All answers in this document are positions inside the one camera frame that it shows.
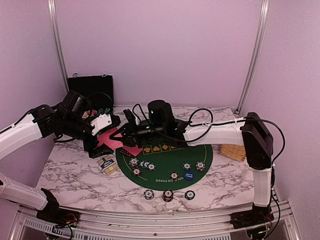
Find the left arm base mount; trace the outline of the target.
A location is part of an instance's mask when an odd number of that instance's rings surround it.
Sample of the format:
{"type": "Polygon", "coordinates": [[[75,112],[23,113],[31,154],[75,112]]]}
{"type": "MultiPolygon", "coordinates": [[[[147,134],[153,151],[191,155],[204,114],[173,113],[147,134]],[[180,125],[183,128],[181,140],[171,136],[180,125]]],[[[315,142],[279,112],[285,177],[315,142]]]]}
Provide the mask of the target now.
{"type": "Polygon", "coordinates": [[[59,228],[76,227],[79,222],[80,213],[67,209],[39,210],[36,217],[40,220],[56,224],[59,228]]]}

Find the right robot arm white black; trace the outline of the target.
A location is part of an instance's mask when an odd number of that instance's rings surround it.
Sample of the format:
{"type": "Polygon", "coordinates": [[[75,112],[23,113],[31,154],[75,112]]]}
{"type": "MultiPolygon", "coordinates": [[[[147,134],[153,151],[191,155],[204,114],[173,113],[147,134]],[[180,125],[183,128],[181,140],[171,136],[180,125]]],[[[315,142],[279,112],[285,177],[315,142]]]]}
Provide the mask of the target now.
{"type": "Polygon", "coordinates": [[[231,121],[192,124],[176,121],[152,110],[145,123],[136,124],[133,113],[125,112],[127,123],[110,135],[111,140],[128,147],[141,147],[147,140],[162,138],[169,145],[186,148],[200,145],[244,147],[245,157],[253,172],[253,209],[247,219],[258,224],[267,216],[273,187],[273,136],[255,112],[231,121]]]}

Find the blue white chip stack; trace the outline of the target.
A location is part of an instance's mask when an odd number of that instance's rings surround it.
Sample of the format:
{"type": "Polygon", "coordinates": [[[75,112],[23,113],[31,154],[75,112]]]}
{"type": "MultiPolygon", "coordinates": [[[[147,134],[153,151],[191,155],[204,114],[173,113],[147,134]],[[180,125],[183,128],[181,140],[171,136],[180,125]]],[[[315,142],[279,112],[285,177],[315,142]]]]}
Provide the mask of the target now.
{"type": "Polygon", "coordinates": [[[154,198],[154,192],[150,189],[145,190],[143,195],[146,200],[152,200],[154,198]]]}

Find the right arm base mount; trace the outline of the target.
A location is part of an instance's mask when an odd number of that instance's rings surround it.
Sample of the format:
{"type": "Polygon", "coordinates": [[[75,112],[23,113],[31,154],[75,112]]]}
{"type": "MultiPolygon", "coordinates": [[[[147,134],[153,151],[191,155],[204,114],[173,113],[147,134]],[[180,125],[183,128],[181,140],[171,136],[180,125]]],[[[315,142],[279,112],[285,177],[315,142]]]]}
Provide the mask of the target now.
{"type": "Polygon", "coordinates": [[[229,222],[233,225],[234,229],[241,229],[268,223],[274,219],[274,215],[271,212],[246,210],[232,213],[229,222]]]}

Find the red backed card deck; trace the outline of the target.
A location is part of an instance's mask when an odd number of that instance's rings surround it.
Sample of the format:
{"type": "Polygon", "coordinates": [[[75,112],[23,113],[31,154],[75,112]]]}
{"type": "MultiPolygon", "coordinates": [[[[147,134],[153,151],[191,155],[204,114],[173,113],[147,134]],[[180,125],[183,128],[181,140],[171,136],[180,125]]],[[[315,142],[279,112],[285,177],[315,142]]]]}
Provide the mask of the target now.
{"type": "Polygon", "coordinates": [[[123,143],[120,141],[111,140],[110,135],[113,134],[116,130],[118,130],[118,128],[114,127],[112,129],[109,129],[106,132],[100,134],[97,137],[98,142],[99,142],[98,146],[100,147],[102,144],[105,144],[106,146],[108,146],[112,150],[123,148],[124,150],[128,151],[130,154],[132,154],[135,157],[143,151],[143,149],[139,148],[137,145],[135,147],[129,147],[129,146],[123,145],[123,143]]]}

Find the black red triangle dealer button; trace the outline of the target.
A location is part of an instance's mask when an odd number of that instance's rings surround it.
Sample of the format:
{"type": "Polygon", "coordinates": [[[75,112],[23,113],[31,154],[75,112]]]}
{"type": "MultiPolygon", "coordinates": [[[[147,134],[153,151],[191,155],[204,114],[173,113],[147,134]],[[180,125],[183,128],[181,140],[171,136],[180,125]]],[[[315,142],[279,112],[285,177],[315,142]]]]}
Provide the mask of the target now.
{"type": "Polygon", "coordinates": [[[131,156],[131,153],[128,152],[127,150],[125,150],[125,149],[122,149],[122,150],[120,151],[120,153],[123,154],[124,156],[127,156],[127,157],[130,157],[130,156],[131,156]]]}

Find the blue small blind button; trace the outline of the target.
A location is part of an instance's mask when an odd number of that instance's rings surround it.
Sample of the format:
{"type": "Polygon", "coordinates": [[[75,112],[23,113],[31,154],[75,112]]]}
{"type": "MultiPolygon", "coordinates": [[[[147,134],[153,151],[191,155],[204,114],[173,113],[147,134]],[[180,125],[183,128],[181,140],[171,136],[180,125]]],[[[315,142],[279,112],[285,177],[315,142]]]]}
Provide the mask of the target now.
{"type": "Polygon", "coordinates": [[[192,181],[195,179],[195,174],[192,171],[186,171],[183,174],[183,178],[187,181],[192,181]]]}

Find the teal chips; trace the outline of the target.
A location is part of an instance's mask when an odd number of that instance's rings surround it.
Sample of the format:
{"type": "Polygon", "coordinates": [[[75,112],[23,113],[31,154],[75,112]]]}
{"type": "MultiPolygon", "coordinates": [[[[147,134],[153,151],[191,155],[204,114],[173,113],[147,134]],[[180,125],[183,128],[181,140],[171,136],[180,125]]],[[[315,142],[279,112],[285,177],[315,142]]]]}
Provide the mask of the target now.
{"type": "Polygon", "coordinates": [[[149,171],[154,171],[156,169],[156,165],[150,161],[141,161],[139,166],[143,169],[148,169],[149,171]]]}

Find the brown black chip stack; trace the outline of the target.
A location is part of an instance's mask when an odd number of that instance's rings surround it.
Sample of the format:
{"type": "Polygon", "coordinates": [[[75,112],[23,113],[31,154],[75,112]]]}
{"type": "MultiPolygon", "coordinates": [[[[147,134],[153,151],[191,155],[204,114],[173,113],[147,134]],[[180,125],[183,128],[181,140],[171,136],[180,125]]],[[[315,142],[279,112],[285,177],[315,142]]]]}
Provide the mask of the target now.
{"type": "Polygon", "coordinates": [[[165,190],[162,194],[162,199],[165,202],[171,202],[173,200],[174,196],[173,196],[173,192],[169,189],[165,190]]]}

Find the teal black chip stack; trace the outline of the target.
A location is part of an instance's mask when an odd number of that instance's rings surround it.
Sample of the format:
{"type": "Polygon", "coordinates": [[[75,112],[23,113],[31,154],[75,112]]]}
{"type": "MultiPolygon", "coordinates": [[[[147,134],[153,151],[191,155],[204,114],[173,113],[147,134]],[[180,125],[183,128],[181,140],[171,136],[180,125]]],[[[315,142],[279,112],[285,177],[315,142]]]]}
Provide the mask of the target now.
{"type": "Polygon", "coordinates": [[[195,198],[195,196],[196,196],[196,194],[195,194],[195,192],[194,191],[192,191],[192,190],[188,190],[188,191],[186,191],[185,192],[185,194],[184,194],[184,197],[185,197],[185,199],[186,200],[193,200],[194,198],[195,198]]]}

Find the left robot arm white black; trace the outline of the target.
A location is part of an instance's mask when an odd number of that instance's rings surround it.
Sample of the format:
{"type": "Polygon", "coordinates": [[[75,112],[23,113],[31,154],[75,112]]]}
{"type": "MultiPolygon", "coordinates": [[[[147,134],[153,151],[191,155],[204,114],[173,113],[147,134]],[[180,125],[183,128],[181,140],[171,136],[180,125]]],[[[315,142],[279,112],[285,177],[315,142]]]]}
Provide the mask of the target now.
{"type": "MultiPolygon", "coordinates": [[[[106,145],[100,145],[98,136],[119,125],[119,118],[111,114],[83,118],[83,111],[65,107],[62,103],[55,106],[46,104],[28,110],[19,120],[0,132],[0,158],[35,155],[38,141],[55,136],[69,137],[71,141],[81,140],[90,158],[97,158],[111,152],[106,145]]],[[[53,223],[63,219],[63,211],[52,192],[24,183],[18,177],[0,172],[0,197],[20,205],[30,207],[44,215],[53,223]]]]}

